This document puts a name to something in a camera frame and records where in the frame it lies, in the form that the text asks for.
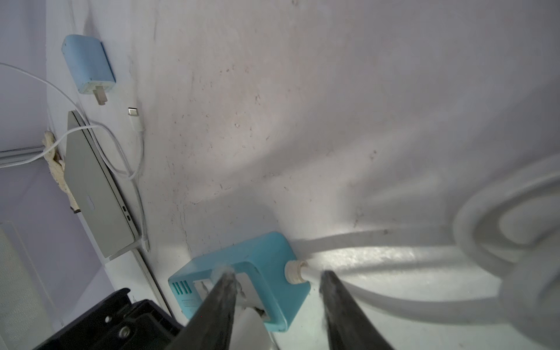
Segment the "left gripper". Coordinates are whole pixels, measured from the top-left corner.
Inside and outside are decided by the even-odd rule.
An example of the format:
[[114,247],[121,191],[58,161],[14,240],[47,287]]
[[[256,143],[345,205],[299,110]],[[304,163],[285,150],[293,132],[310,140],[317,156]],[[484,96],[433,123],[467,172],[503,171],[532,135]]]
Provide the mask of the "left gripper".
[[165,349],[183,326],[152,300],[131,302],[130,289],[118,290],[37,349]]

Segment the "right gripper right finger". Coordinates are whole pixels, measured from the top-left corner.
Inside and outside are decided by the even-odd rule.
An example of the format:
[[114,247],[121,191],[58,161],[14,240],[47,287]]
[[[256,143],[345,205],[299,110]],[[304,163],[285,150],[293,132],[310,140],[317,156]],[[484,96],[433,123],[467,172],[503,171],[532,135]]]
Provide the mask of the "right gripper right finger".
[[333,271],[322,271],[319,291],[330,349],[391,349]]

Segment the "light blue charger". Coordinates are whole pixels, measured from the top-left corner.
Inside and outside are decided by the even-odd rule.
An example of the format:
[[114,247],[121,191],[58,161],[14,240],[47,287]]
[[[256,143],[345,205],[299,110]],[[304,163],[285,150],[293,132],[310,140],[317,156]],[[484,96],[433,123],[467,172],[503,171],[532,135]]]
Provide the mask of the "light blue charger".
[[104,106],[116,80],[102,42],[93,36],[70,34],[61,51],[78,92],[94,95],[98,105]]

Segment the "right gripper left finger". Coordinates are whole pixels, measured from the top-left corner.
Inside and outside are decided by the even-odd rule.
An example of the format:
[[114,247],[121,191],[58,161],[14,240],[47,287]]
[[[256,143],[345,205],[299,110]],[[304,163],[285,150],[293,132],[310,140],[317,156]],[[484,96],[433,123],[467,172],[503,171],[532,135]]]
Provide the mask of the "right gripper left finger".
[[166,349],[229,349],[237,294],[234,271],[224,270],[193,318]]

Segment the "white charger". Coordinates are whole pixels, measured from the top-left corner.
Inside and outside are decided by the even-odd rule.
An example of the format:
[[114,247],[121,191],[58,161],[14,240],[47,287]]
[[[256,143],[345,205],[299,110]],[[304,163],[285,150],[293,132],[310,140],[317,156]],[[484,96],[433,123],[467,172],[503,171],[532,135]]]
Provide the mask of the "white charger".
[[237,308],[233,321],[230,350],[269,350],[271,337],[255,309]]

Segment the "teal power strip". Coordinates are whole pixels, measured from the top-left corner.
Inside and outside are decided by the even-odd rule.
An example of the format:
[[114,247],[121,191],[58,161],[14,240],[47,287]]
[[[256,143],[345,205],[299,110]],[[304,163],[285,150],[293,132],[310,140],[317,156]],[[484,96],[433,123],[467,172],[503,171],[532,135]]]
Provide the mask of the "teal power strip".
[[216,269],[233,268],[240,287],[238,303],[260,313],[268,331],[286,332],[311,290],[307,281],[287,280],[285,267],[295,260],[288,240],[271,232],[193,258],[169,277],[169,286],[182,313],[192,319],[217,283]]

